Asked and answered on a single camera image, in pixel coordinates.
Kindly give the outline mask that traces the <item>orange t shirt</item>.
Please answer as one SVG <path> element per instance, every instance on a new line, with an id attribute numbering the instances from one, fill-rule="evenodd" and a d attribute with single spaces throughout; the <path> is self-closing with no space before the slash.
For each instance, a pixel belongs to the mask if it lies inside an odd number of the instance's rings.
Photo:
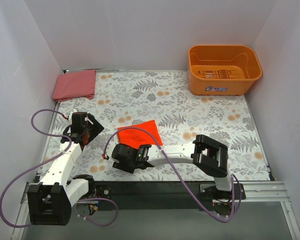
<path id="1" fill-rule="evenodd" d="M 160 146 L 163 145 L 155 120 L 131 125 L 130 127 L 136 127 L 149 132 Z M 120 144 L 125 144 L 135 149 L 138 149 L 141 145 L 156 145 L 156 142 L 151 136 L 137 129 L 126 129 L 120 131 L 117 136 Z"/>

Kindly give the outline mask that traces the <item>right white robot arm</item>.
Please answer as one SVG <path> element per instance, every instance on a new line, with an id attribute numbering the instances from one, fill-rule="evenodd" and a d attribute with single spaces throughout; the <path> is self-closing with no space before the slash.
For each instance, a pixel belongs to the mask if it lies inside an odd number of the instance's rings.
<path id="1" fill-rule="evenodd" d="M 213 177 L 217 195 L 227 199 L 235 192 L 228 168 L 228 147 L 206 135 L 199 134 L 195 140 L 181 145 L 163 148 L 151 144 L 133 148 L 118 143 L 109 148 L 113 167 L 126 173 L 168 164 L 194 164 L 206 175 Z"/>

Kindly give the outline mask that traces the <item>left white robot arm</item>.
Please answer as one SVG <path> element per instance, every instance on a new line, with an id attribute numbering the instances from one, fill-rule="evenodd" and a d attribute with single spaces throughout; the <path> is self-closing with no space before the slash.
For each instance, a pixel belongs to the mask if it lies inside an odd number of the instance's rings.
<path id="1" fill-rule="evenodd" d="M 39 183 L 27 190 L 30 222 L 33 225 L 68 224 L 73 205 L 81 198 L 91 200 L 96 196 L 96 187 L 91 175 L 77 175 L 69 180 L 77 159 L 104 127 L 87 112 L 73 110 L 70 124 L 60 138 L 59 157 Z"/>

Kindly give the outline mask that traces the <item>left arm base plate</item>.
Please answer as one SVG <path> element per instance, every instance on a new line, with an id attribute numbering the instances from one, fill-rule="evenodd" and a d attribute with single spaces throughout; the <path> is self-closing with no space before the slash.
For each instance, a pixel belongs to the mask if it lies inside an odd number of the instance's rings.
<path id="1" fill-rule="evenodd" d="M 109 184 L 97 184 L 92 191 L 92 198 L 112 198 L 112 186 Z"/>

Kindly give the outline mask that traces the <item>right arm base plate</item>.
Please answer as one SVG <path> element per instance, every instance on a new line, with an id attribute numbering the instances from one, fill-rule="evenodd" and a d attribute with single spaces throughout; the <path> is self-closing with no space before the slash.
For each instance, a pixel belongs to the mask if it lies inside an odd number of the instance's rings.
<path id="1" fill-rule="evenodd" d="M 200 190 L 202 200 L 231 200 L 232 199 L 232 191 L 218 190 L 215 184 L 200 184 L 199 190 Z M 234 199 L 235 200 L 246 199 L 244 186 L 241 183 L 234 184 Z"/>

